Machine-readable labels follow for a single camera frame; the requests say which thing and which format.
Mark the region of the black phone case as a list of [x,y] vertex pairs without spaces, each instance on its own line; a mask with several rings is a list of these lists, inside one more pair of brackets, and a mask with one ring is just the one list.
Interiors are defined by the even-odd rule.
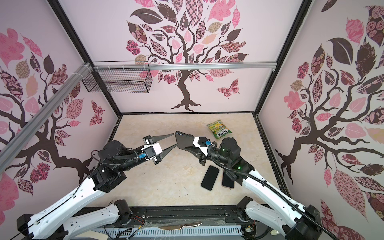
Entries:
[[186,134],[180,131],[175,132],[175,137],[178,144],[178,148],[180,148],[180,145],[192,146],[195,138],[193,135]]

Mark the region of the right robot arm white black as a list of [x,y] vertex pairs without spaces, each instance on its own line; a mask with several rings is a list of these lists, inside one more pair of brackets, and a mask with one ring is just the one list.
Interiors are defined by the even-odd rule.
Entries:
[[224,138],[221,144],[206,137],[194,137],[176,132],[179,149],[193,154],[204,165],[210,160],[224,170],[229,178],[256,194],[265,205],[244,198],[238,215],[244,222],[261,222],[276,230],[287,240],[317,240],[322,234],[320,213],[305,207],[271,185],[256,169],[241,157],[241,148],[234,138]]

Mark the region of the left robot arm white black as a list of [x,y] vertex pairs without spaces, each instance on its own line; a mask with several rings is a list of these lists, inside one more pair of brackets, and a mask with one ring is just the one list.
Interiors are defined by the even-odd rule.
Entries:
[[109,193],[127,177],[125,172],[152,160],[158,164],[176,145],[163,149],[163,136],[146,136],[144,145],[132,149],[119,141],[108,142],[98,151],[100,165],[80,185],[45,210],[17,219],[17,229],[25,240],[70,240],[93,228],[109,224],[127,224],[132,211],[125,200],[88,214],[76,214],[94,200]]

